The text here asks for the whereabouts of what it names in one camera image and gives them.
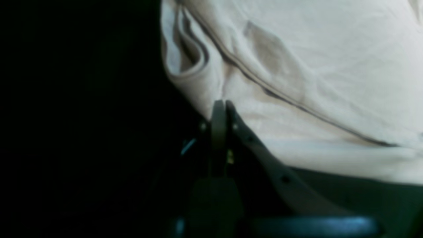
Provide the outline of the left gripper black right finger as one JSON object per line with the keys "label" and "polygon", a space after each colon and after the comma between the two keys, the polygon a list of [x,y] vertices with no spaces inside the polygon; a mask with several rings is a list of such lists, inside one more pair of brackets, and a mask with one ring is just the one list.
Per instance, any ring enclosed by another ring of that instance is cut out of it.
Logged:
{"label": "left gripper black right finger", "polygon": [[351,212],[330,202],[309,187],[294,171],[276,159],[254,134],[233,102],[226,101],[231,134],[241,148],[252,154],[279,198],[296,214],[303,216],[350,216]]}

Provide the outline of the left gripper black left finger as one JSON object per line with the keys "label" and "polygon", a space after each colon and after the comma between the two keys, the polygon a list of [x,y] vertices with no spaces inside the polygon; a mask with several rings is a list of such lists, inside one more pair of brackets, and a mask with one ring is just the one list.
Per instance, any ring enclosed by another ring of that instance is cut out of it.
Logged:
{"label": "left gripper black left finger", "polygon": [[200,185],[214,184],[226,177],[228,120],[223,100],[213,104],[210,122],[199,137],[195,169]]}

